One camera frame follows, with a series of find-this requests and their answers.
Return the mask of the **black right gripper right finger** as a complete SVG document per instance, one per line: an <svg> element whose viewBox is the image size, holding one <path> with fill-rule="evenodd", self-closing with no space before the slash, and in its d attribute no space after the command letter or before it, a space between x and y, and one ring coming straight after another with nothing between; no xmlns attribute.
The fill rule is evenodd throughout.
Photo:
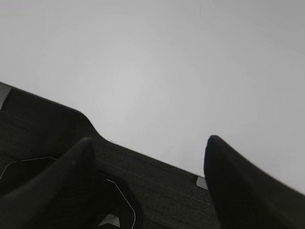
<svg viewBox="0 0 305 229"><path fill-rule="evenodd" d="M212 135L204 176L223 229L303 229L305 197Z"/></svg>

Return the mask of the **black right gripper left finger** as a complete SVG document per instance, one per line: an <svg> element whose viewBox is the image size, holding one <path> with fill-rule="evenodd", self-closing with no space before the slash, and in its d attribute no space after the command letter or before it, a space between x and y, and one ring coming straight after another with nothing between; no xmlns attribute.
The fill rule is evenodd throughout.
<svg viewBox="0 0 305 229"><path fill-rule="evenodd" d="M69 182L92 188L95 154L85 137L47 169L0 198L0 227L23 229L49 208Z"/></svg>

